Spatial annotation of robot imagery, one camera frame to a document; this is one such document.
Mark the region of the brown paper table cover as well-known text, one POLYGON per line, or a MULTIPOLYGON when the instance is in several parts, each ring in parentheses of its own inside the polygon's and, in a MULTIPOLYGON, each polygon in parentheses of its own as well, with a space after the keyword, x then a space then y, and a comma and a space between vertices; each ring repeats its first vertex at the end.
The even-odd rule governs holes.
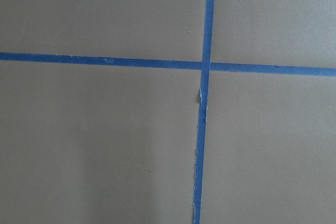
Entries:
MULTIPOLYGON (((205 0, 1 0, 1 53, 202 61, 205 0)), ((215 0, 211 62, 335 69, 335 0, 215 0)), ((192 223, 201 70, 1 60, 1 223, 192 223)), ((335 77, 210 71, 200 223, 335 223, 335 77)))

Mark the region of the blue tape strip lengthwise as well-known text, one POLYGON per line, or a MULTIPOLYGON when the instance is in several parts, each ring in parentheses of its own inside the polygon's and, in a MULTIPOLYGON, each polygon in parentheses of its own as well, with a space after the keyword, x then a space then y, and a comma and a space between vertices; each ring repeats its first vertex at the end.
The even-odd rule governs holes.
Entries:
POLYGON ((198 108, 197 140, 195 149, 193 224, 201 222, 203 170, 206 140, 209 75, 211 69, 214 4, 215 0, 205 0, 203 51, 201 61, 201 78, 199 86, 200 100, 198 108))

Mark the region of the blue tape strip crosswise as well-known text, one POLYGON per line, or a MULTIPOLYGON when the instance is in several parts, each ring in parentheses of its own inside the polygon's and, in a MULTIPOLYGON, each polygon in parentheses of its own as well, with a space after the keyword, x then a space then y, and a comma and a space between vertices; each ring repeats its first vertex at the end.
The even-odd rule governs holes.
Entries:
MULTIPOLYGON (((202 69, 202 63, 198 61, 131 59, 131 58, 113 58, 113 57, 106 58, 106 57, 91 57, 91 56, 24 54, 24 53, 10 53, 10 52, 2 52, 1 60, 46 62, 46 63, 72 63, 79 65, 82 64, 82 65, 101 65, 101 66, 185 69, 185 70, 202 69)), ((319 67, 273 66, 273 65, 211 62, 209 64, 209 70, 225 71, 225 72, 248 72, 248 73, 335 77, 334 68, 319 68, 319 67)))

